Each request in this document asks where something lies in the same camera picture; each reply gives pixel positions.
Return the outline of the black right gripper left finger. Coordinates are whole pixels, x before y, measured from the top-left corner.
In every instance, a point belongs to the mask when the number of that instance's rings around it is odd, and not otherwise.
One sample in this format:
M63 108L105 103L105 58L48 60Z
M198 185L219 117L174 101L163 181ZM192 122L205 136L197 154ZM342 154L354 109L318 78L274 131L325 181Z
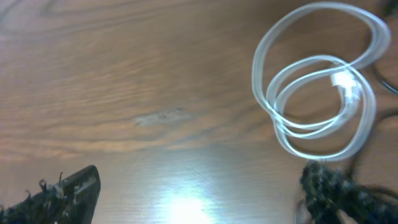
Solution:
M39 190L26 190L21 201L1 206L1 224L91 224L101 191L98 169L89 165L49 183L39 180Z

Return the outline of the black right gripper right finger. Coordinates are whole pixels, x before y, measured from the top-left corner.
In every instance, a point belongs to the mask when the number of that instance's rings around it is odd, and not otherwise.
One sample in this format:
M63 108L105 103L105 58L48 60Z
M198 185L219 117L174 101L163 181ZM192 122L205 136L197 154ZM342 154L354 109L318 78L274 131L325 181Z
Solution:
M397 192L361 185L353 179L352 167L342 172L310 160L300 185L304 198L297 203L295 223L343 223L340 212L356 223L397 223Z

